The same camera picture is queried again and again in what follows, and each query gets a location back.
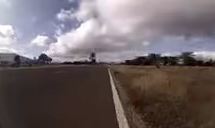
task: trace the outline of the road edge line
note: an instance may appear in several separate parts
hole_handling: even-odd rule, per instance
[[[128,124],[128,121],[125,116],[125,111],[122,107],[122,103],[120,101],[119,94],[116,90],[116,86],[115,86],[115,83],[114,83],[114,80],[113,80],[113,77],[112,77],[112,74],[111,74],[111,71],[109,68],[108,68],[108,73],[109,73],[113,101],[114,101],[114,106],[115,106],[115,111],[116,111],[119,128],[129,128],[129,124]]]

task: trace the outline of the building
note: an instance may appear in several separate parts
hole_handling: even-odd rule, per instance
[[[15,53],[0,53],[0,65],[12,65],[15,63],[14,58],[17,54]],[[30,63],[31,59],[20,56],[22,64]]]

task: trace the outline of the road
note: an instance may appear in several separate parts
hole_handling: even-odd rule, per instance
[[[118,128],[107,67],[0,69],[0,128]]]

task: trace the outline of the blue sky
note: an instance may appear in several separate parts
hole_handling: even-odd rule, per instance
[[[150,52],[215,56],[215,0],[162,2],[0,0],[0,52],[56,60],[92,51],[116,61]]]

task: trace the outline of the dry grass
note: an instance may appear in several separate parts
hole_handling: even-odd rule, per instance
[[[215,128],[215,68],[111,68],[124,107],[143,121],[132,128]],[[130,124],[136,123],[128,110]]]

